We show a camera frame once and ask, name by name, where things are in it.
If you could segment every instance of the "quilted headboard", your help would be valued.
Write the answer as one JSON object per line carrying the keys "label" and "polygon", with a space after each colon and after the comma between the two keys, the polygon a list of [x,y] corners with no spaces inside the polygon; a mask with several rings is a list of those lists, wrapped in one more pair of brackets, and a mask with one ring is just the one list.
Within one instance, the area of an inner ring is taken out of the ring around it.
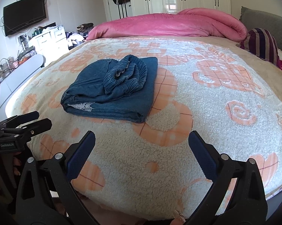
{"label": "quilted headboard", "polygon": [[254,28],[269,30],[274,36],[278,48],[282,50],[282,17],[242,7],[240,21],[246,26],[248,31]]}

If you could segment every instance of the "striped pillow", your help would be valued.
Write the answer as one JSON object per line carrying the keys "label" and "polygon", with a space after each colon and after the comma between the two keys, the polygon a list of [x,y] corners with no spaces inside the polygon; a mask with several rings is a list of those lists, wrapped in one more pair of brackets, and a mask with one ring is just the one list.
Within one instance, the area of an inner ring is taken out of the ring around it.
{"label": "striped pillow", "polygon": [[273,63],[282,70],[282,61],[278,56],[276,40],[268,30],[254,28],[248,32],[246,39],[237,46]]}

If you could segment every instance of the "screw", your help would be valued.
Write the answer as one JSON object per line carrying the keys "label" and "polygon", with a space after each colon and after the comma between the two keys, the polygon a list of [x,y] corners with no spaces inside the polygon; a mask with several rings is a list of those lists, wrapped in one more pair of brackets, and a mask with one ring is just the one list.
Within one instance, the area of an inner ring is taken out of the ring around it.
{"label": "screw", "polygon": [[57,153],[57,154],[55,155],[55,158],[56,158],[57,160],[61,159],[62,157],[63,157],[63,154],[62,154],[62,153]]}
{"label": "screw", "polygon": [[221,159],[223,159],[223,160],[225,160],[225,161],[227,161],[228,160],[228,155],[227,154],[222,154],[221,155]]}
{"label": "screw", "polygon": [[34,160],[34,157],[30,157],[30,158],[28,158],[28,163],[32,163],[32,162],[33,162],[33,160]]}
{"label": "screw", "polygon": [[249,162],[250,162],[251,164],[255,164],[255,160],[254,160],[253,158],[249,158]]}

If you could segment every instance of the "television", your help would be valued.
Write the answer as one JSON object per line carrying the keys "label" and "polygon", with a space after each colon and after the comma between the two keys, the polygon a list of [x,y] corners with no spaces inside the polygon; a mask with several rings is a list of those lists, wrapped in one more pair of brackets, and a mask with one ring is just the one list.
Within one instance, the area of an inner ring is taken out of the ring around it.
{"label": "television", "polygon": [[13,35],[46,19],[44,0],[20,0],[3,9],[5,35]]}

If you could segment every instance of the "denim garment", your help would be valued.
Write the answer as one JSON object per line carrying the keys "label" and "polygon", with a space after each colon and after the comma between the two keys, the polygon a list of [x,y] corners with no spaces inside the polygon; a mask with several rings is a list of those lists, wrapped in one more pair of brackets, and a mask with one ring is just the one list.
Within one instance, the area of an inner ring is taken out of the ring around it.
{"label": "denim garment", "polygon": [[153,103],[156,75],[157,58],[98,60],[64,92],[61,105],[75,115],[143,123]]}

